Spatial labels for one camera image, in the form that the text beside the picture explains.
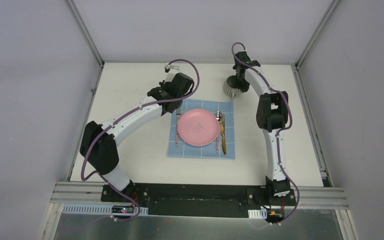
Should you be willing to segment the grey ribbed mug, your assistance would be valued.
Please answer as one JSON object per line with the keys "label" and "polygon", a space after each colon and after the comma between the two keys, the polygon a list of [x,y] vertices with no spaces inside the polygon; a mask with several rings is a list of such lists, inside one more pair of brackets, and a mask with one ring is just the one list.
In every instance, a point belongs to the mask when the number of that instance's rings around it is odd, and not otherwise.
{"label": "grey ribbed mug", "polygon": [[223,91],[228,97],[234,99],[243,93],[242,87],[243,84],[240,79],[235,75],[231,75],[224,81]]}

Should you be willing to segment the pink handled fork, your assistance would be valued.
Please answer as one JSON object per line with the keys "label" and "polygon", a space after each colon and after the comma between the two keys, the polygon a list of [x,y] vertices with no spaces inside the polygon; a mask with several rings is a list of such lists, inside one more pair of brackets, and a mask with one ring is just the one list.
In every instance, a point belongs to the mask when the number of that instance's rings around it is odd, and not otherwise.
{"label": "pink handled fork", "polygon": [[182,110],[181,108],[179,107],[178,109],[176,109],[176,113],[175,113],[175,116],[176,116],[176,125],[175,125],[175,146],[177,147],[179,145],[179,130],[178,130],[178,125],[179,125],[179,120],[182,116]]}

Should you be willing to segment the pink plate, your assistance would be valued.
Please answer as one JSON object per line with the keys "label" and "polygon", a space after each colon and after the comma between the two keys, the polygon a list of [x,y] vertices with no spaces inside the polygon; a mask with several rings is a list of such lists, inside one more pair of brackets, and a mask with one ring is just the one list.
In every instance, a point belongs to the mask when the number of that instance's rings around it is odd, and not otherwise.
{"label": "pink plate", "polygon": [[185,112],[178,122],[179,137],[187,144],[202,147],[216,140],[219,131],[216,115],[205,109]]}

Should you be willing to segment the pink handled spoon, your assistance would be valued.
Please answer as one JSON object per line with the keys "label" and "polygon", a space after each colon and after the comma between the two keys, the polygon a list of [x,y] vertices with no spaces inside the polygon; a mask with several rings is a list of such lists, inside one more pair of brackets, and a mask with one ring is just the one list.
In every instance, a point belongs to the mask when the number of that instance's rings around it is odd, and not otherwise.
{"label": "pink handled spoon", "polygon": [[218,134],[216,137],[216,152],[219,154],[220,153],[221,123],[222,123],[222,117],[223,117],[222,112],[220,110],[218,110],[215,114],[215,117],[218,121]]}

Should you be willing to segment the gold table knife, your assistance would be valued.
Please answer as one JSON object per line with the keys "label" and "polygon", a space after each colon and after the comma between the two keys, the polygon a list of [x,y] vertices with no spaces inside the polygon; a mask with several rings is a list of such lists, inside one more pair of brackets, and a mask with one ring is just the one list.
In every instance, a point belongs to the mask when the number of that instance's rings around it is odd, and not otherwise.
{"label": "gold table knife", "polygon": [[226,127],[225,127],[225,116],[223,113],[221,115],[221,125],[220,125],[220,134],[221,134],[221,144],[223,154],[227,154],[227,144],[226,144]]}

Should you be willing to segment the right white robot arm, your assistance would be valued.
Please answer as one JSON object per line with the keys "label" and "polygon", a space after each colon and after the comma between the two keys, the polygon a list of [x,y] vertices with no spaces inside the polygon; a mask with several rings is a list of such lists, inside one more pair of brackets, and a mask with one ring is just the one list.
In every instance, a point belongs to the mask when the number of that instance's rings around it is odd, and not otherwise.
{"label": "right white robot arm", "polygon": [[284,166],[283,134],[289,120],[288,93],[275,90],[263,75],[260,63],[252,60],[246,50],[233,55],[235,75],[228,77],[224,91],[231,98],[252,88],[258,96],[256,123],[262,130],[267,153],[264,200],[276,205],[291,191]]}

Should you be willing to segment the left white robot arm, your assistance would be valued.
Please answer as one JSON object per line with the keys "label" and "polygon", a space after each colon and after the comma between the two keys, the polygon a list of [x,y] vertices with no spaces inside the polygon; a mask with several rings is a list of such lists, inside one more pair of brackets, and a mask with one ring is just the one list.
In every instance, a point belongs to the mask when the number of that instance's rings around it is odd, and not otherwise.
{"label": "left white robot arm", "polygon": [[172,114],[192,92],[194,80],[184,73],[168,73],[166,79],[152,88],[137,107],[113,119],[90,121],[84,129],[79,153],[112,186],[120,202],[132,198],[131,179],[119,163],[118,146],[132,133],[150,121]]}

